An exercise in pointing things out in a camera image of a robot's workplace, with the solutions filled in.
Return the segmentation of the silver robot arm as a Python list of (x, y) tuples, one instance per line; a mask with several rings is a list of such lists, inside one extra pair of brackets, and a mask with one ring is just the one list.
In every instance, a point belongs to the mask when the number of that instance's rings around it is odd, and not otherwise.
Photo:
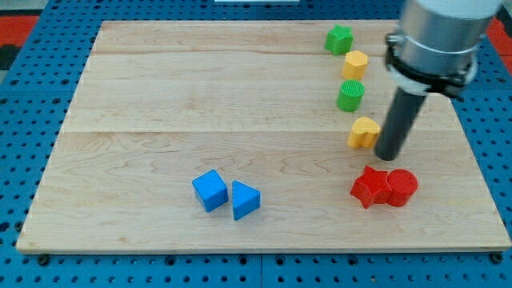
[(459, 98), (478, 70), (477, 53), (499, 0), (407, 0), (386, 36), (386, 68), (397, 93)]

